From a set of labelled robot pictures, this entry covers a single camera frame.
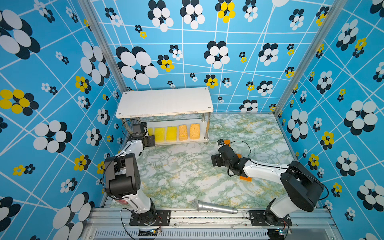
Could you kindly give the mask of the tan porous sponge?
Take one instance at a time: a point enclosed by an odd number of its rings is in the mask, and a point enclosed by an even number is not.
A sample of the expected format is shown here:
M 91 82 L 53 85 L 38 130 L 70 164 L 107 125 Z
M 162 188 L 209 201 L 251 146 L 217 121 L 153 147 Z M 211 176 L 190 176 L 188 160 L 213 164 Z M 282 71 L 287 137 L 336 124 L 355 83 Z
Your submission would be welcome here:
M 179 140 L 186 141 L 188 139 L 188 128 L 186 125 L 179 126 Z
M 200 138 L 200 124 L 191 124 L 190 126 L 190 139 L 191 140 L 198 140 Z

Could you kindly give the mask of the yellow sponge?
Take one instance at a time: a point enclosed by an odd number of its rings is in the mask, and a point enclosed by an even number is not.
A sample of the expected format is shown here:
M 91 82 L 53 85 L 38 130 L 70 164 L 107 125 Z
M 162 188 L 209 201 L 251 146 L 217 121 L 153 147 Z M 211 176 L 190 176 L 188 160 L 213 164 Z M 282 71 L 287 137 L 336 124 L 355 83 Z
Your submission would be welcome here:
M 178 128 L 177 127 L 167 127 L 167 142 L 175 142 L 178 139 Z
M 148 128 L 148 135 L 153 136 L 154 135 L 154 130 L 153 128 Z
M 165 128 L 155 128 L 154 136 L 155 136 L 156 144 L 163 143 L 165 141 L 165 135 L 166 135 Z

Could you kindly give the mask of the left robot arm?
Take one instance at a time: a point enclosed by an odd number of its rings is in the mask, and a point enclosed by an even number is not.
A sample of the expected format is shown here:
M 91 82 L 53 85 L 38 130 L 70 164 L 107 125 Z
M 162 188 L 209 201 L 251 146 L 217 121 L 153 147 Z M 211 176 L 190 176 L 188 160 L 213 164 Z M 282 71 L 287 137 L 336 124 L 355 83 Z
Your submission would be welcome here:
M 141 190 L 141 177 L 137 158 L 145 147 L 155 145 L 154 137 L 148 133 L 147 123 L 140 122 L 133 125 L 124 148 L 114 157 L 105 161 L 105 192 L 107 195 L 122 205 L 130 205 L 133 209 L 132 216 L 140 223 L 152 225 L 156 221 L 156 207 L 152 199 Z

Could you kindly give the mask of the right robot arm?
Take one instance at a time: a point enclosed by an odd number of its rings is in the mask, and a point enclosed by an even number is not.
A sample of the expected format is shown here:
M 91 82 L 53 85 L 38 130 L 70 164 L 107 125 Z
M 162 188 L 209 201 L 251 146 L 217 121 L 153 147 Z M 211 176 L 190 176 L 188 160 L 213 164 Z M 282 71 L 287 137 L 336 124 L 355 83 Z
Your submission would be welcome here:
M 326 188 L 300 162 L 273 165 L 240 158 L 226 144 L 220 145 L 218 152 L 211 156 L 214 167 L 226 167 L 235 176 L 267 180 L 284 187 L 286 193 L 273 199 L 263 213 L 265 221 L 271 226 L 295 211 L 312 212 Z

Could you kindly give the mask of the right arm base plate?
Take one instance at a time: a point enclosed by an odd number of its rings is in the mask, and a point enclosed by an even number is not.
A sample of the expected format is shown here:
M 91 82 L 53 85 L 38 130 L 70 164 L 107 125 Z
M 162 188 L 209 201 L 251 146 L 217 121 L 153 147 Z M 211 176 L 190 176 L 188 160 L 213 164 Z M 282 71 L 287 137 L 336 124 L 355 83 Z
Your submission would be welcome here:
M 269 223 L 267 217 L 265 216 L 264 210 L 250 210 L 245 214 L 247 220 L 251 222 L 252 227 L 279 227 L 287 228 L 291 227 L 292 220 L 289 215 L 285 216 L 283 219 L 274 220 Z

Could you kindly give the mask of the yellow sponge back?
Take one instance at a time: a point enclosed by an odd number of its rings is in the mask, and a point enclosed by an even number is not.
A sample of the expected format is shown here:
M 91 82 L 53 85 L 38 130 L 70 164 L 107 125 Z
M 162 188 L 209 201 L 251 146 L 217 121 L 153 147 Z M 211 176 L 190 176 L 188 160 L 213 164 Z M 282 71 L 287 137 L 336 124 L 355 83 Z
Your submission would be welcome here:
M 153 136 L 154 135 L 154 130 L 153 128 L 148 128 L 148 135 Z

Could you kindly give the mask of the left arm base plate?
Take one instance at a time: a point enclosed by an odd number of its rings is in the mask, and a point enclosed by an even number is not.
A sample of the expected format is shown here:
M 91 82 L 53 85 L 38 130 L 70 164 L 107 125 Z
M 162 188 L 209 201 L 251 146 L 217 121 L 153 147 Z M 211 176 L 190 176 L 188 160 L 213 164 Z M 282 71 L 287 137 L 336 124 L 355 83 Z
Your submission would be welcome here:
M 169 226 L 171 210 L 148 211 L 142 214 L 131 214 L 130 226 Z

